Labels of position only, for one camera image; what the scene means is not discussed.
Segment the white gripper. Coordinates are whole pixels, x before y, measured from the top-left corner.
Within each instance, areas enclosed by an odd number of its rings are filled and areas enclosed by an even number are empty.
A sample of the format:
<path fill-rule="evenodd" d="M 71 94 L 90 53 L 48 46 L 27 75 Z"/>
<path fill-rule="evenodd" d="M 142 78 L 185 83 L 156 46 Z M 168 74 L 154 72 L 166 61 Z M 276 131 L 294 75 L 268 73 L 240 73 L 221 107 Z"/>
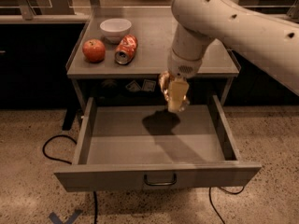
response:
<path fill-rule="evenodd" d="M 188 51 L 179 55 L 173 49 L 168 56 L 167 68 L 169 73 L 175 77 L 168 86 L 168 111 L 177 113 L 183 111 L 189 104 L 187 92 L 189 84 L 184 78 L 195 77 L 202 65 L 203 55 L 199 50 Z"/>

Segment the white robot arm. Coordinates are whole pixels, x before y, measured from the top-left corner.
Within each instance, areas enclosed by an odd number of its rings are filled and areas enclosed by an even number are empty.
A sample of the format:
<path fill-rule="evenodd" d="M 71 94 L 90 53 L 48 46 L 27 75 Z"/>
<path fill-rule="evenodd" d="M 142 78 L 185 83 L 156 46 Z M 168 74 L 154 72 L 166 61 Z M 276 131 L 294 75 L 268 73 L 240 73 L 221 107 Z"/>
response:
<path fill-rule="evenodd" d="M 299 97 L 299 26 L 245 9 L 235 0 L 172 0 L 178 25 L 168 70 L 194 77 L 218 39 L 242 58 L 228 105 L 294 105 Z"/>

